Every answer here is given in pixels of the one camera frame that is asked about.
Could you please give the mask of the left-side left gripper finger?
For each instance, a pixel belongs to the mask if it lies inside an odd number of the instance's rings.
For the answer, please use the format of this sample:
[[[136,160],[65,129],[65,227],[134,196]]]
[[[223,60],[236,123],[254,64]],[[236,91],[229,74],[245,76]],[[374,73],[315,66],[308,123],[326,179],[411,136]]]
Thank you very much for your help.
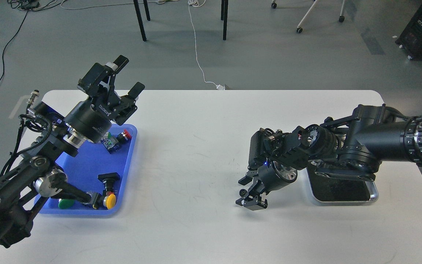
[[[78,81],[77,88],[91,98],[102,101],[119,101],[114,91],[116,75],[129,63],[129,59],[119,55],[114,62],[101,65],[96,62],[86,75]]]
[[[125,103],[127,107],[132,107],[136,104],[139,94],[145,89],[145,85],[141,82],[136,82],[134,86],[125,95]]]

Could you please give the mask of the black right-side robot arm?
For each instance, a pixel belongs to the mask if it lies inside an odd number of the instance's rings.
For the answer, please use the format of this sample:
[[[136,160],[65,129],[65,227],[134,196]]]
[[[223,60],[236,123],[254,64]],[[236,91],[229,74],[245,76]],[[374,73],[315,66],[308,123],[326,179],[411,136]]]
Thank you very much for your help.
[[[236,204],[266,209],[262,194],[295,182],[298,171],[313,165],[329,179],[373,182],[383,161],[422,166],[422,115],[407,117],[393,107],[358,105],[353,114],[290,133],[261,128],[251,137],[248,172],[238,182]]]

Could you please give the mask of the black left-side robot arm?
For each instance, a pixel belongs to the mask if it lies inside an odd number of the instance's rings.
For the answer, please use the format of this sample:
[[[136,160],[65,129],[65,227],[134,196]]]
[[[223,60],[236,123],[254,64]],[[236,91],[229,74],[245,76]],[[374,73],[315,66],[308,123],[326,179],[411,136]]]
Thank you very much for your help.
[[[128,62],[119,55],[105,65],[95,63],[77,85],[87,98],[66,116],[44,102],[34,104],[37,92],[32,93],[26,112],[19,116],[15,150],[0,173],[0,245],[9,248],[29,237],[35,216],[49,198],[75,199],[95,208],[112,201],[113,195],[69,184],[56,160],[63,153],[75,157],[84,142],[100,142],[113,122],[122,125],[137,110],[142,83],[123,96],[114,90],[116,75]]]

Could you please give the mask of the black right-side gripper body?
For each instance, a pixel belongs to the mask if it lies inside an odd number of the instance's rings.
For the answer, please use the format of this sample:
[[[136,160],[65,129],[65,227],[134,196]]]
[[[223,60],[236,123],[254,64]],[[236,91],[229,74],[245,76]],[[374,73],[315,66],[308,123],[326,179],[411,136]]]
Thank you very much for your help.
[[[296,169],[285,167],[275,161],[260,166],[257,172],[257,191],[259,193],[269,193],[271,191],[280,190],[288,184],[295,182],[297,179]]]

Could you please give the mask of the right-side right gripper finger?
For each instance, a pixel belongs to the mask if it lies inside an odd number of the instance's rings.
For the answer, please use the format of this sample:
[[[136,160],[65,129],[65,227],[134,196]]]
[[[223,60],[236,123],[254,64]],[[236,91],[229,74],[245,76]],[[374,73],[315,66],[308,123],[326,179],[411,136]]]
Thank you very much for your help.
[[[238,184],[245,186],[249,183],[255,183],[260,179],[258,170],[248,170],[244,177],[238,180]]]
[[[268,201],[261,197],[266,192],[264,185],[252,185],[247,191],[247,195],[236,200],[237,205],[253,211],[268,207]]]

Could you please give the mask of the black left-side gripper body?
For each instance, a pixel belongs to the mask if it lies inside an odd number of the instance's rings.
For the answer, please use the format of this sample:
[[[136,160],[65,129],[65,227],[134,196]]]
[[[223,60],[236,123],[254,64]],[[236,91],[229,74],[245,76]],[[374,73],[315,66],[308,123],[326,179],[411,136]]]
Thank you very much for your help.
[[[110,129],[112,122],[123,125],[137,110],[138,93],[118,96],[104,92],[79,102],[64,118],[64,122],[87,140],[97,143]]]

